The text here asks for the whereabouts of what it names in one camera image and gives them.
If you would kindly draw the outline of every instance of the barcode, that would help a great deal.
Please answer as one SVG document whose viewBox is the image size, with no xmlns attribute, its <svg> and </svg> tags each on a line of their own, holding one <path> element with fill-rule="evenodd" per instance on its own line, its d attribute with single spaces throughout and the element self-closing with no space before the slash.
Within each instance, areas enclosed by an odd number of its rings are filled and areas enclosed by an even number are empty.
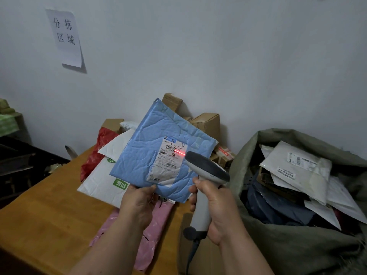
<svg viewBox="0 0 367 275">
<path fill-rule="evenodd" d="M 167 163 L 167 167 L 168 168 L 173 168 L 173 169 L 177 169 L 177 166 L 171 164 L 171 163 Z"/>
<path fill-rule="evenodd" d="M 171 146 L 171 145 L 166 145 L 166 150 L 169 150 L 169 151 L 172 151 L 172 152 L 175 152 L 176 151 L 176 148 Z"/>
</svg>

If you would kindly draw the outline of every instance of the black cable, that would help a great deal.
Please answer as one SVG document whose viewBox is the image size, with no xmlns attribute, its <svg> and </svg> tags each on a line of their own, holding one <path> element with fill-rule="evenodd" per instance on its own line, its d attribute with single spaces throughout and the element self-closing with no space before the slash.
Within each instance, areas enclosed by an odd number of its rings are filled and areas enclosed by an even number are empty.
<svg viewBox="0 0 367 275">
<path fill-rule="evenodd" d="M 196 239 L 192 242 L 191 251 L 189 254 L 189 258 L 187 259 L 187 265 L 186 265 L 186 275 L 189 275 L 189 266 L 194 258 L 194 255 L 196 253 L 196 250 L 199 248 L 200 240 Z"/>
</svg>

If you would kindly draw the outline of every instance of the white package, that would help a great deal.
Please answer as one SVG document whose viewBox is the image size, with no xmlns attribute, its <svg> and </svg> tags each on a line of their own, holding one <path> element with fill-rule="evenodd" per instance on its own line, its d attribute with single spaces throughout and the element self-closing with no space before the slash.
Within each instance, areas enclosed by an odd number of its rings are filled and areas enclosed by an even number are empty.
<svg viewBox="0 0 367 275">
<path fill-rule="evenodd" d="M 260 148 L 261 148 L 262 154 L 264 155 L 265 158 L 268 157 L 269 154 L 274 150 L 273 147 L 268 147 L 268 146 L 265 146 L 265 145 L 260 145 Z M 300 190 L 295 188 L 293 185 L 290 185 L 289 183 L 287 183 L 284 180 L 278 178 L 274 174 L 270 173 L 270 175 L 272 176 L 273 183 L 275 185 L 300 192 Z"/>
<path fill-rule="evenodd" d="M 311 201 L 304 200 L 304 202 L 306 208 L 312 210 L 314 213 L 318 214 L 326 221 L 328 221 L 330 224 L 341 230 L 338 218 L 330 206 L 322 205 L 321 203 L 319 203 L 314 199 L 311 199 Z"/>
<path fill-rule="evenodd" d="M 330 160 L 281 141 L 260 166 L 326 205 Z"/>
<path fill-rule="evenodd" d="M 107 156 L 114 161 L 117 161 L 121 153 L 124 151 L 127 143 L 130 141 L 134 132 L 135 132 L 135 129 L 129 129 L 126 132 L 118 135 L 112 141 L 110 141 L 107 145 L 102 147 L 98 151 L 98 153 L 103 154 L 104 156 Z"/>
<path fill-rule="evenodd" d="M 346 215 L 367 224 L 367 218 L 342 182 L 330 176 L 327 203 Z"/>
<path fill-rule="evenodd" d="M 122 197 L 130 183 L 110 175 L 115 163 L 114 160 L 104 157 L 78 191 L 120 208 Z"/>
<path fill-rule="evenodd" d="M 120 122 L 122 128 L 129 130 L 129 129 L 138 129 L 139 123 L 138 122 Z"/>
</svg>

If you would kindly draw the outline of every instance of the green sack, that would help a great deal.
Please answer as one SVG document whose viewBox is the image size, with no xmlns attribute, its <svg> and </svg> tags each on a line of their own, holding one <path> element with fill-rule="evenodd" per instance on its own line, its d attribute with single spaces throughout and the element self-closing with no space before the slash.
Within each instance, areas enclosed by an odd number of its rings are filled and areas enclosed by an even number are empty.
<svg viewBox="0 0 367 275">
<path fill-rule="evenodd" d="M 309 135 L 291 129 L 258 131 L 233 160 L 230 189 L 235 194 L 241 218 L 275 274 L 367 274 L 365 236 L 309 226 L 263 224 L 251 217 L 239 199 L 245 173 L 258 144 L 275 147 L 284 141 L 309 153 L 330 159 L 333 171 L 367 215 L 367 161 Z"/>
</svg>

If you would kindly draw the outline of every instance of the person's left hand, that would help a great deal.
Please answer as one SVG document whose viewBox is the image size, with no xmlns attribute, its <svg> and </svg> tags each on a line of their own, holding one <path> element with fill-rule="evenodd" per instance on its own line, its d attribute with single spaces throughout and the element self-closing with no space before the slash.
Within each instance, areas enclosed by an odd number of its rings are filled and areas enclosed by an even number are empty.
<svg viewBox="0 0 367 275">
<path fill-rule="evenodd" d="M 158 201 L 158 195 L 154 194 L 157 186 L 136 188 L 130 184 L 121 200 L 119 218 L 134 222 L 142 231 L 152 221 L 152 212 Z"/>
</svg>

